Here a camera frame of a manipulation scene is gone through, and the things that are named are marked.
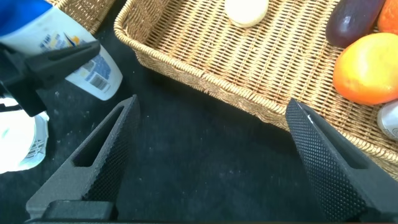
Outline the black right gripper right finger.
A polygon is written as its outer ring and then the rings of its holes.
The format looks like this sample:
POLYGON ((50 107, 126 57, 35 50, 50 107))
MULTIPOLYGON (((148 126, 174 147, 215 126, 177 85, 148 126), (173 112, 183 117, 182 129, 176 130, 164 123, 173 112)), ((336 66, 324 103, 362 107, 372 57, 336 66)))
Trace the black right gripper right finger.
POLYGON ((285 118, 330 222, 397 222, 397 181, 309 106, 292 98, 285 118))

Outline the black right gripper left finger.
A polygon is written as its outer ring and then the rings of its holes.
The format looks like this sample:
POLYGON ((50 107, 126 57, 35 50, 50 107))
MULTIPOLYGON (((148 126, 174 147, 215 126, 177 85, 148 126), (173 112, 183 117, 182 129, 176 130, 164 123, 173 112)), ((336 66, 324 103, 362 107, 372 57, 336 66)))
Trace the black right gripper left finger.
POLYGON ((116 200, 140 119, 121 101, 28 200, 31 218, 116 218, 116 200))

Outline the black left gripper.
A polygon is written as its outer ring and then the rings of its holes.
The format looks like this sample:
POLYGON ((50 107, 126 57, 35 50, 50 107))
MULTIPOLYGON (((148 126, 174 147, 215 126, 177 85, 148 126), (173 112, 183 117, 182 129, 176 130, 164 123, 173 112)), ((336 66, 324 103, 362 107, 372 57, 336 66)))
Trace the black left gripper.
POLYGON ((1 98, 17 102, 15 106, 1 103, 1 112, 24 110, 34 117, 46 111, 37 90, 62 81, 96 57, 100 48, 100 42, 95 40, 26 58, 1 44, 1 98))

